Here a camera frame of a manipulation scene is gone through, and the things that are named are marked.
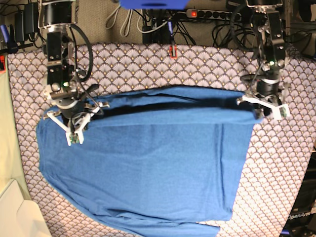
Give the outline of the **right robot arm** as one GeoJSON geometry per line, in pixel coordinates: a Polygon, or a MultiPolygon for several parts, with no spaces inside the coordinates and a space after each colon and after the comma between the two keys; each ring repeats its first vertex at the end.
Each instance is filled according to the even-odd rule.
{"type": "Polygon", "coordinates": [[[43,80],[43,93],[65,119],[83,111],[74,66],[69,63],[75,47],[67,33],[73,23],[72,3],[72,0],[41,0],[38,19],[39,29],[47,30],[43,50],[47,57],[47,75],[43,80]]]}

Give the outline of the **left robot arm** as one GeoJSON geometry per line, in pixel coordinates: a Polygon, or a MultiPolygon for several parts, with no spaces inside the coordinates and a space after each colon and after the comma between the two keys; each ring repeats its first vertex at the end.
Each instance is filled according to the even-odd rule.
{"type": "Polygon", "coordinates": [[[281,71],[286,66],[287,54],[283,39],[283,23],[279,8],[282,0],[247,0],[246,6],[253,10],[251,26],[258,37],[258,48],[254,52],[259,69],[246,75],[249,90],[242,100],[256,105],[257,116],[273,115],[281,120],[290,115],[289,107],[281,101],[279,88],[281,71]]]}

